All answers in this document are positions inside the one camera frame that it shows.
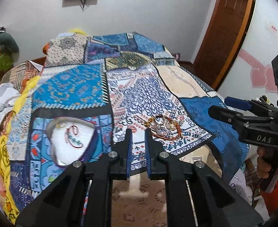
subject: blue lever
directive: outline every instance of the blue lever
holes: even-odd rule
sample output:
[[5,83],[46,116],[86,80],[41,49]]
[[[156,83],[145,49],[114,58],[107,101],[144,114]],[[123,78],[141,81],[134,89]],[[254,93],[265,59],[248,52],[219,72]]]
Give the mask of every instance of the blue lever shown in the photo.
[[232,98],[232,97],[226,97],[224,99],[224,103],[227,106],[241,109],[244,111],[249,111],[252,107],[247,101],[237,99],[237,98]]

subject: door frame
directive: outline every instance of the door frame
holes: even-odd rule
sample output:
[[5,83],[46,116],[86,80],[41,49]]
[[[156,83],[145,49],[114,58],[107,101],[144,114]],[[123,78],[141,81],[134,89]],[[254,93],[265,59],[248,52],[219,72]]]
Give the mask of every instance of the door frame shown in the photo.
[[[204,46],[204,44],[206,43],[206,39],[211,32],[211,27],[212,27],[212,25],[215,21],[215,15],[216,15],[216,12],[218,10],[219,2],[220,2],[220,0],[216,0],[216,4],[215,4],[215,7],[214,7],[212,17],[210,19],[208,28],[206,30],[204,39],[202,41],[202,44],[200,46],[200,49],[198,51],[198,54],[197,54],[197,57],[196,57],[195,61],[197,61],[199,59],[199,57],[201,57],[201,54],[202,54],[201,49]],[[254,8],[255,8],[255,0],[248,0],[247,7],[246,7],[246,10],[245,10],[245,14],[244,14],[244,18],[243,18],[243,22],[242,22],[242,25],[240,27],[238,36],[235,40],[235,43],[232,47],[232,50],[230,51],[229,56],[227,57],[227,60],[224,63],[219,75],[217,76],[216,80],[214,81],[214,83],[211,86],[214,90],[218,90],[218,88],[222,84],[222,82],[225,79],[227,73],[229,72],[229,69],[231,68],[233,62],[235,61],[235,59],[238,55],[238,52],[241,49],[241,46],[243,44],[243,41],[245,39],[245,36],[247,34],[247,31],[248,31],[248,28],[249,28],[249,25],[250,25],[250,22],[251,22],[251,18],[252,18]]]

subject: jewelry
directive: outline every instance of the jewelry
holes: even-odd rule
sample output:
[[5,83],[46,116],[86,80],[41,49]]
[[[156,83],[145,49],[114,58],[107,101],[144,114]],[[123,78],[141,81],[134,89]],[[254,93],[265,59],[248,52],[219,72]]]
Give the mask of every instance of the jewelry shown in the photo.
[[[173,141],[173,140],[176,140],[176,139],[183,138],[180,124],[178,122],[172,120],[170,117],[166,117],[162,114],[156,115],[155,117],[150,117],[148,119],[148,121],[144,123],[144,126],[147,127],[147,128],[150,128],[152,123],[154,123],[156,125],[156,128],[157,128],[157,133],[152,132],[152,135],[156,138],[160,138],[160,139],[163,139],[163,140],[166,140],[166,141]],[[163,129],[162,127],[159,127],[159,126],[164,126],[168,130],[172,130],[172,131],[174,131],[176,129],[178,134],[176,136],[173,136],[173,137],[168,137],[167,136],[168,132],[165,131],[165,129]]]
[[74,135],[78,135],[79,134],[79,128],[75,125],[72,125],[70,128],[66,129],[66,132],[64,134],[65,136],[65,142],[69,143],[71,146],[73,146],[74,148],[82,148],[83,147],[83,143],[79,140],[76,140],[76,138],[72,137],[72,135],[70,134],[70,130],[73,132]]
[[57,127],[57,128],[64,128],[64,127],[66,126],[66,122],[63,122],[62,124],[64,124],[64,126],[61,126],[59,123],[57,123],[57,124],[56,124],[56,127]]

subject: brown door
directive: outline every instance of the brown door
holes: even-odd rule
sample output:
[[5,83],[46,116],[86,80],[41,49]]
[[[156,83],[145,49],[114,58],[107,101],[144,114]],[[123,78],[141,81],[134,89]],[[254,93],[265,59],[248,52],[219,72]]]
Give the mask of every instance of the brown door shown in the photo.
[[194,61],[196,75],[213,85],[235,44],[248,0],[217,0],[203,43]]

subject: white wall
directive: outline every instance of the white wall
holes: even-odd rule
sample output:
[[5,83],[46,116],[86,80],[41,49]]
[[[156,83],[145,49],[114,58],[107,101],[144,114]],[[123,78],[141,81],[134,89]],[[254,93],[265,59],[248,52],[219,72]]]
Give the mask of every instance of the white wall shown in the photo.
[[58,33],[80,27],[89,35],[144,34],[190,61],[212,0],[0,0],[0,25],[20,47],[18,62],[42,57]]
[[[277,33],[268,29],[274,25]],[[242,49],[254,56],[264,66],[278,55],[278,2],[277,0],[256,0],[252,21]],[[277,93],[266,93],[265,88],[252,88],[250,79],[251,66],[239,56],[218,92],[223,97],[231,96],[240,99],[254,99],[266,95],[276,106]]]
[[191,63],[194,63],[194,61],[195,61],[195,59],[196,59],[196,57],[198,55],[198,52],[200,50],[200,47],[202,45],[203,39],[205,37],[206,31],[207,31],[207,28],[208,28],[208,25],[209,25],[209,22],[210,22],[210,19],[211,19],[212,15],[213,15],[214,8],[215,8],[215,5],[216,5],[216,1],[217,0],[211,0],[211,2],[210,2],[209,9],[208,9],[208,12],[207,12],[207,15],[206,15],[206,19],[205,19],[205,22],[204,22],[204,25],[203,25],[203,28],[202,28],[199,40],[197,42],[195,51],[192,54],[192,58],[190,60]]

